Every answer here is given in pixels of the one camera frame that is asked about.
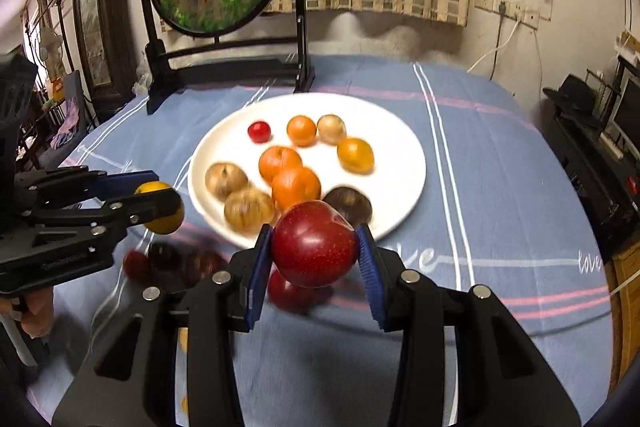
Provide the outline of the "person's left hand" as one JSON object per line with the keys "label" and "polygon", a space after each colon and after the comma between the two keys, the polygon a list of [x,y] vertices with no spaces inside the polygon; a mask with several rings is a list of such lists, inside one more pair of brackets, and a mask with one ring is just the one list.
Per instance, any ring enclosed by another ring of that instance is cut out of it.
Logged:
{"label": "person's left hand", "polygon": [[21,326],[30,338],[50,334],[54,322],[53,288],[31,291],[24,296],[26,311],[22,313]]}

